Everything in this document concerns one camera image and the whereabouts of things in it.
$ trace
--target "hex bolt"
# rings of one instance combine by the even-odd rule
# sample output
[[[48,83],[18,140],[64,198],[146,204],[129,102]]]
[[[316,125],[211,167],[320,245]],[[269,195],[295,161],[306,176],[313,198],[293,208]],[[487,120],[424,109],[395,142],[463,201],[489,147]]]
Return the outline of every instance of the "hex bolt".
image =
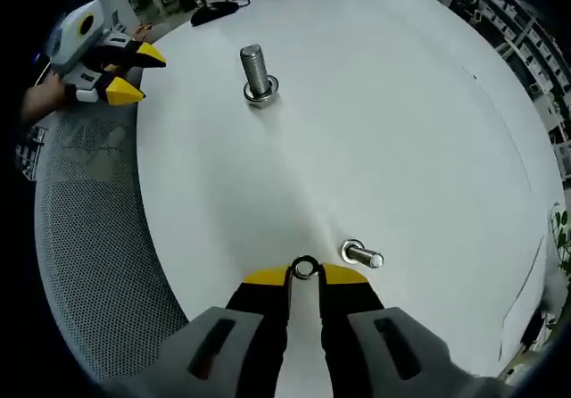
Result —
[[[349,264],[360,262],[371,269],[377,269],[383,265],[384,257],[381,253],[371,251],[357,239],[348,239],[341,245],[341,257]]]
[[[244,86],[244,97],[248,104],[263,108],[271,104],[277,93],[277,79],[268,75],[264,53],[258,44],[243,47],[240,60],[248,82]]]

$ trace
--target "gray mesh fabric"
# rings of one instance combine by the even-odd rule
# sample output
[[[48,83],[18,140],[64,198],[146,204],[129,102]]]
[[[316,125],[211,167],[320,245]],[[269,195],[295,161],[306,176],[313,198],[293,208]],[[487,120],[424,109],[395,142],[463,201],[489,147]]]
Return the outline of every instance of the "gray mesh fabric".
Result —
[[[37,257],[66,343],[95,381],[150,365],[186,324],[141,201],[137,108],[82,104],[52,129],[38,169]]]

